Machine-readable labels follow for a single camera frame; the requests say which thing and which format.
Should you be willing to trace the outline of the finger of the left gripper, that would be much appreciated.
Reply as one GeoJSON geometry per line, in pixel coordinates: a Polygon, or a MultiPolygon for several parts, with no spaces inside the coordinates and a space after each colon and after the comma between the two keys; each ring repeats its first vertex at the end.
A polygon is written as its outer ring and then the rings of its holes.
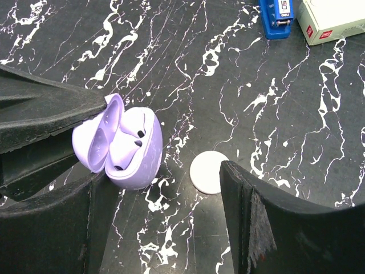
{"type": "Polygon", "coordinates": [[[1,154],[1,198],[28,199],[77,162],[70,136],[52,136],[1,154]]]}
{"type": "Polygon", "coordinates": [[[67,131],[106,109],[104,96],[1,66],[1,153],[67,131]]]}

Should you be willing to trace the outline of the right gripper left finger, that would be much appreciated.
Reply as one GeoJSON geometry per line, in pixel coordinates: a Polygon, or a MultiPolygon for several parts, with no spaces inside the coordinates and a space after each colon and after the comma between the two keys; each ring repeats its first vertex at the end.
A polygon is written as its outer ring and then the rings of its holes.
{"type": "Polygon", "coordinates": [[[99,273],[118,186],[89,174],[1,210],[1,273],[99,273]]]}

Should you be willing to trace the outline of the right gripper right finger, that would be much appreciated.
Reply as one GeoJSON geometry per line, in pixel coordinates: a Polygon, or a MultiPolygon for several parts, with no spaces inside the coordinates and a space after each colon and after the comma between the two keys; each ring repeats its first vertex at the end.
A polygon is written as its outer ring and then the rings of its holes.
{"type": "Polygon", "coordinates": [[[364,272],[363,204],[315,204],[230,160],[220,185],[235,273],[364,272]]]}

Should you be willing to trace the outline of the purple earbud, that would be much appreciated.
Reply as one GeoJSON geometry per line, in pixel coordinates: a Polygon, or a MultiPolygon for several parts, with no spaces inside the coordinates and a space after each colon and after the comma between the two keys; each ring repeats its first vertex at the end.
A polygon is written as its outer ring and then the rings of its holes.
{"type": "Polygon", "coordinates": [[[118,170],[126,170],[131,163],[139,146],[135,144],[136,138],[124,132],[118,131],[109,146],[110,158],[113,167],[118,170]]]}
{"type": "Polygon", "coordinates": [[[135,137],[135,144],[141,147],[142,138],[146,135],[144,112],[139,108],[126,111],[121,117],[120,128],[124,133],[135,137]]]}

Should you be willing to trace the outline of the purple earbud charging case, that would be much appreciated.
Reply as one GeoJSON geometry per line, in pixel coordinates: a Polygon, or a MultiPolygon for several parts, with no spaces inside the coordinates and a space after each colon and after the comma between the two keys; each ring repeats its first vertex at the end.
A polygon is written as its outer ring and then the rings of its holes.
{"type": "Polygon", "coordinates": [[[127,190],[139,190],[154,180],[161,164],[163,136],[156,114],[147,107],[125,109],[119,94],[105,97],[107,108],[72,132],[79,161],[93,173],[105,171],[127,190]]]}

